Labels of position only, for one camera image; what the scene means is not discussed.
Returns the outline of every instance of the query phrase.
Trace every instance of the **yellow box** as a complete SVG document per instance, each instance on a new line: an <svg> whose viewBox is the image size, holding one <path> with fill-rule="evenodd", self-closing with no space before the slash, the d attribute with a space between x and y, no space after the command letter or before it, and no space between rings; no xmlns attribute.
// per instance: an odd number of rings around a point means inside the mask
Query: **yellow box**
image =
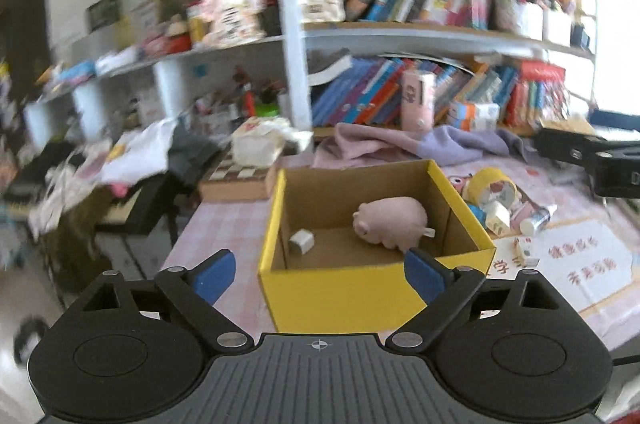
<svg viewBox="0 0 640 424"><path fill-rule="evenodd" d="M394 330L424 308L404 279L402 253L364 242L351 226L361 203L401 196L420 201L436 231L421 248L447 267L488 270L494 243L433 161L283 170L258 266L278 332ZM303 256L289 253L299 229L315 237Z"/></svg>

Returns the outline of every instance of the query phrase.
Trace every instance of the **metal screw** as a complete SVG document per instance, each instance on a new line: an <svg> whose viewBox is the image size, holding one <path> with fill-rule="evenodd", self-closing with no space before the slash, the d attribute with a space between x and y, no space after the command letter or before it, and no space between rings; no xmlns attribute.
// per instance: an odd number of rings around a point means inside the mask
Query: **metal screw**
<svg viewBox="0 0 640 424"><path fill-rule="evenodd" d="M238 348L238 346L246 344L247 341L246 336L240 332L225 332L218 336L218 344L225 348Z"/></svg>
<svg viewBox="0 0 640 424"><path fill-rule="evenodd" d="M415 332L398 332L391 338L391 342L400 348L415 348L422 344L422 337Z"/></svg>

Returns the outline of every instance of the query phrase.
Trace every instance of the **purple book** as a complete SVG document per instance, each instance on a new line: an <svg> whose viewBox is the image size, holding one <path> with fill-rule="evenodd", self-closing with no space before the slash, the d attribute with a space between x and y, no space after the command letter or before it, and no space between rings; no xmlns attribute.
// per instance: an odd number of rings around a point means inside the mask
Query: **purple book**
<svg viewBox="0 0 640 424"><path fill-rule="evenodd" d="M380 71L382 66L387 62L389 61L383 58L375 59L372 61L372 67L369 68L369 71L363 74L362 79L358 81L358 84L354 86L353 89L351 89L351 91L345 97L344 101L340 105L338 105L338 108L335 109L335 111L332 112L332 114L329 116L327 124L330 127L335 127L335 125L342 121L342 118L347 112L349 112L351 106L358 101L360 95L362 94L362 91L367 87L369 82L378 75L378 72Z"/></svg>

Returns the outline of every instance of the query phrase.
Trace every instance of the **white pen holder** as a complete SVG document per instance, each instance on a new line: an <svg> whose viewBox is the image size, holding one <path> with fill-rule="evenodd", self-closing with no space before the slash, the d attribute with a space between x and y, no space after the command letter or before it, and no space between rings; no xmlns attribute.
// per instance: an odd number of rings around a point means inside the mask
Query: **white pen holder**
<svg viewBox="0 0 640 424"><path fill-rule="evenodd" d="M558 45L571 45L571 26L573 19L570 14L562 11L545 10L542 39Z"/></svg>
<svg viewBox="0 0 640 424"><path fill-rule="evenodd" d="M537 4L502 0L498 3L496 23L502 31L542 40L544 13Z"/></svg>

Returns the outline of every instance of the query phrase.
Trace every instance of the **pink tumbler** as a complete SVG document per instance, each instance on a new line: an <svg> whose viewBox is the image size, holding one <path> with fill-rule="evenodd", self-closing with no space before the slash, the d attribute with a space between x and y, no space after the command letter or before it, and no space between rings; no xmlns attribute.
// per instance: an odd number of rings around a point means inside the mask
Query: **pink tumbler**
<svg viewBox="0 0 640 424"><path fill-rule="evenodd" d="M409 69L402 74L402 130L431 131L435 74Z"/></svg>

